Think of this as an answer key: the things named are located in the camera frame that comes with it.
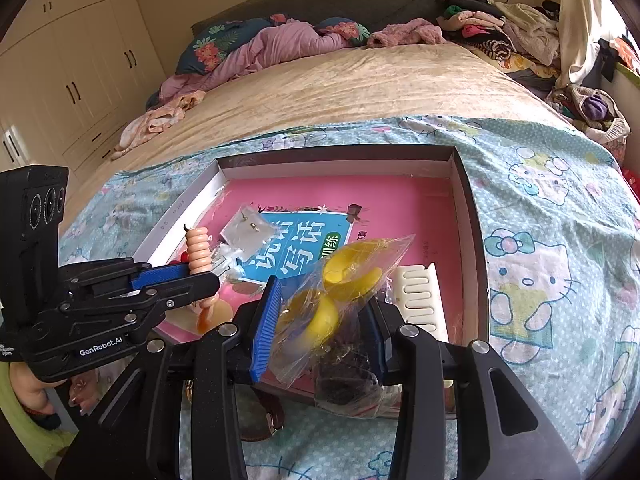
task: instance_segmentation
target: light blue bedsheet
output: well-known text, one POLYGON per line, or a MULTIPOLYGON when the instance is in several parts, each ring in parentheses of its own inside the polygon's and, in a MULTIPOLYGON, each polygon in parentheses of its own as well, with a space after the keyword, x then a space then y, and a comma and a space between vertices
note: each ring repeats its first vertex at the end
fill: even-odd
MULTIPOLYGON (((569 127, 412 116, 293 128, 212 148, 115 175, 62 237, 60 262, 133 254, 214 158, 377 143, 457 146, 484 238, 490 342, 544 408, 580 467, 593 466, 620 436, 639 399, 640 207, 609 152, 569 127)), ((285 407, 284 430, 244 444, 250 478, 388 475, 394 421, 345 419, 291 402, 285 407)), ((447 441, 447 471, 454 476, 454 424, 447 441)))

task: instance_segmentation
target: headboard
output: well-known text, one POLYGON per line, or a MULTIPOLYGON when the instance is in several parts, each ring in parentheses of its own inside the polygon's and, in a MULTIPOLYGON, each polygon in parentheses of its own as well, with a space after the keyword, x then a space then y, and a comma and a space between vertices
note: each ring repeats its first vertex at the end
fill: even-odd
POLYGON ((405 23, 414 18, 435 23, 436 17, 444 12, 444 4, 440 0, 247 0, 194 23, 191 31, 195 36, 215 22, 266 18, 278 12, 312 25, 331 16, 351 18, 375 32, 390 23, 405 23))

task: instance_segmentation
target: curtain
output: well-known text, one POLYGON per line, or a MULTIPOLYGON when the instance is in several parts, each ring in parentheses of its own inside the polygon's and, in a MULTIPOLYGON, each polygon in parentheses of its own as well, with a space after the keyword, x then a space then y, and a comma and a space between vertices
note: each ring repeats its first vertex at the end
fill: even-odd
POLYGON ((561 0, 561 76, 556 85, 580 84, 591 71, 600 47, 598 40, 612 40, 625 32, 625 23, 610 0, 561 0))

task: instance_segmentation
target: wardrobe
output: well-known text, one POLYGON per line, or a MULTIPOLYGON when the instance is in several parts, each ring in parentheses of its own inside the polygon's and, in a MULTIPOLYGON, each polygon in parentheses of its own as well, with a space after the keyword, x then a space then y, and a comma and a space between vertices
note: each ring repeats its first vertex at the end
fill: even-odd
POLYGON ((137 0, 28 0, 0 43, 0 171, 110 160, 164 81, 137 0))

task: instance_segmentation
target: pink blanket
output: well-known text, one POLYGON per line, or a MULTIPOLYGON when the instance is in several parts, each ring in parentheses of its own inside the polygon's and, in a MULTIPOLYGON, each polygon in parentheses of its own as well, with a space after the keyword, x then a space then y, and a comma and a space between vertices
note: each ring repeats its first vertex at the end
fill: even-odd
POLYGON ((367 41, 367 46, 396 46, 414 43, 441 44, 447 43, 437 25, 424 18, 415 18, 402 25, 387 25, 379 32, 374 32, 367 41))
POLYGON ((272 65, 300 57, 326 54, 350 46, 339 34, 319 36, 306 22, 287 20, 279 27, 267 27, 255 38, 233 51, 216 69, 206 75, 174 75, 160 87, 159 100, 164 104, 195 90, 209 91, 231 79, 258 72, 272 65))

